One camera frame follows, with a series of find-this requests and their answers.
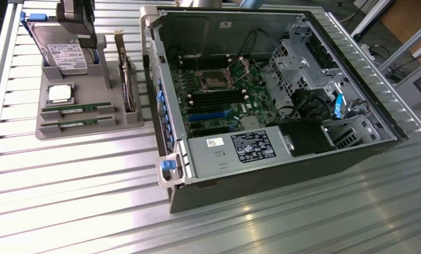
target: white sticker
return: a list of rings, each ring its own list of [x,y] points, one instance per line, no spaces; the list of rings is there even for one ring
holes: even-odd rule
[[[49,44],[47,47],[60,70],[85,69],[85,61],[79,44]]]
[[[75,126],[83,126],[83,123],[68,123],[68,124],[59,124],[57,126],[60,128],[67,128],[67,127],[75,127]]]
[[[83,109],[81,109],[81,108],[77,108],[77,109],[75,109],[75,110],[60,110],[59,112],[60,112],[60,114],[81,113],[81,112],[83,112]]]
[[[232,22],[220,22],[219,28],[231,28]]]
[[[206,142],[207,142],[208,147],[215,147],[215,146],[223,145],[223,139],[222,138],[206,139]]]

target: circuit board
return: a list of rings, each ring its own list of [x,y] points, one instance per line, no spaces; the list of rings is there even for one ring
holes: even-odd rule
[[[57,107],[45,107],[41,109],[43,112],[56,111],[59,110],[60,113],[69,112],[93,112],[97,110],[99,106],[108,106],[111,105],[109,102],[100,102],[93,104],[79,104],[79,105],[67,105],[67,106],[57,106]]]
[[[92,119],[81,119],[81,120],[55,122],[55,123],[43,123],[41,126],[57,125],[59,128],[68,128],[68,127],[83,126],[83,125],[95,125],[97,124],[99,120],[105,120],[105,119],[112,119],[112,117],[104,116],[104,117],[92,118]]]
[[[181,70],[171,68],[188,137],[258,129],[264,127],[276,116],[262,73],[250,59],[244,63],[250,63],[250,65],[242,64],[240,61],[231,65],[230,77],[226,76],[226,81],[231,79],[232,84],[228,82],[224,84],[222,80],[224,69]],[[242,92],[240,100],[227,103],[224,95],[238,91]],[[192,104],[193,97],[199,98],[199,96],[212,95],[212,93],[220,94],[222,97],[214,96],[212,99],[204,100],[204,106]],[[210,116],[215,118],[200,120],[200,117]]]

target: hard drive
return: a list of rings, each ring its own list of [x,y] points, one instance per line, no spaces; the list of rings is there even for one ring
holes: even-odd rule
[[[71,34],[56,21],[29,21],[27,25],[44,64],[57,66],[63,75],[88,73],[87,65],[97,62],[97,55],[93,49],[80,47],[77,35]]]

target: aluminum table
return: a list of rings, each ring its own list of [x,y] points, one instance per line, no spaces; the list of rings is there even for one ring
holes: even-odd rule
[[[96,32],[113,30],[139,72],[144,126],[35,138],[41,56],[19,13],[55,15],[55,1],[8,4],[0,37],[0,253],[421,253],[421,122],[370,65],[370,86],[410,140],[343,173],[168,214],[140,55],[139,8],[169,2],[96,0]],[[267,5],[266,8],[282,8]],[[334,17],[312,11],[352,63]]]

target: hard drive label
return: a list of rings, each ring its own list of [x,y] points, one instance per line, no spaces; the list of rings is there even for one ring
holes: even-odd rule
[[[231,139],[242,163],[276,156],[266,131],[232,135]]]
[[[79,44],[49,44],[55,64],[60,70],[85,69],[85,60]]]

